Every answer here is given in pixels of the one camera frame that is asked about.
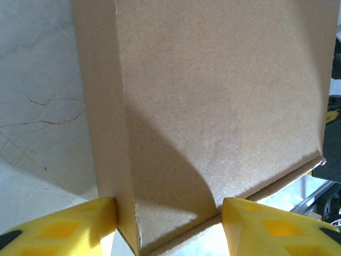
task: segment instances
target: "cardboard panel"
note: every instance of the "cardboard panel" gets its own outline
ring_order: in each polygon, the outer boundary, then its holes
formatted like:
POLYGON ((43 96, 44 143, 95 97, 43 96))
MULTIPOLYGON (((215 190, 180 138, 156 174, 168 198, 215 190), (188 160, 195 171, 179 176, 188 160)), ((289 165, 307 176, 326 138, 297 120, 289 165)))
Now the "cardboard panel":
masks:
POLYGON ((338 3, 74 0, 99 194, 136 254, 321 157, 338 3))

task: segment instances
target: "white marble wall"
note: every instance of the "white marble wall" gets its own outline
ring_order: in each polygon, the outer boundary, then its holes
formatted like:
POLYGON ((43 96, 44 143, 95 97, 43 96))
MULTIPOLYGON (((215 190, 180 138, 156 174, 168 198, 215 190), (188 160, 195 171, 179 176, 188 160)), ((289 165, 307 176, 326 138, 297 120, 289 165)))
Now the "white marble wall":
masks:
POLYGON ((97 197, 69 0, 0 1, 0 233, 97 197))

